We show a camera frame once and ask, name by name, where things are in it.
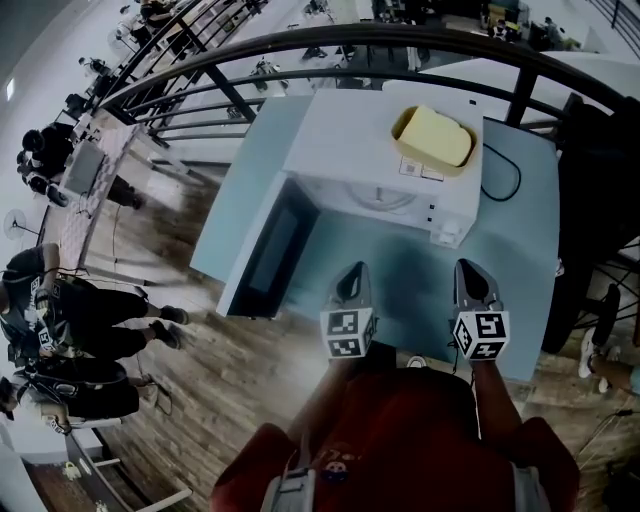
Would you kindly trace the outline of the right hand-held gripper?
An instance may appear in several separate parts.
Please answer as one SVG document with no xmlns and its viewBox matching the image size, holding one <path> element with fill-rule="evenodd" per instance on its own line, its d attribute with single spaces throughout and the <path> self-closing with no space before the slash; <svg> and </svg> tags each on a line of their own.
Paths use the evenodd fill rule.
<svg viewBox="0 0 640 512">
<path fill-rule="evenodd" d="M 469 259 L 454 269 L 452 335 L 467 361 L 495 361 L 510 341 L 497 281 Z"/>
</svg>

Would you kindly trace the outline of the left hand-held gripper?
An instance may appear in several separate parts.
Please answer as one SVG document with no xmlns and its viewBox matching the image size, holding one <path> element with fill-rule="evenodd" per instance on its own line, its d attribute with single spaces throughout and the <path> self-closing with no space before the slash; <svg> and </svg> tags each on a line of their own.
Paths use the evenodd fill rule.
<svg viewBox="0 0 640 512">
<path fill-rule="evenodd" d="M 355 263 L 343 269 L 329 287 L 320 312 L 320 333 L 330 359 L 367 355 L 377 331 L 369 269 Z"/>
</svg>

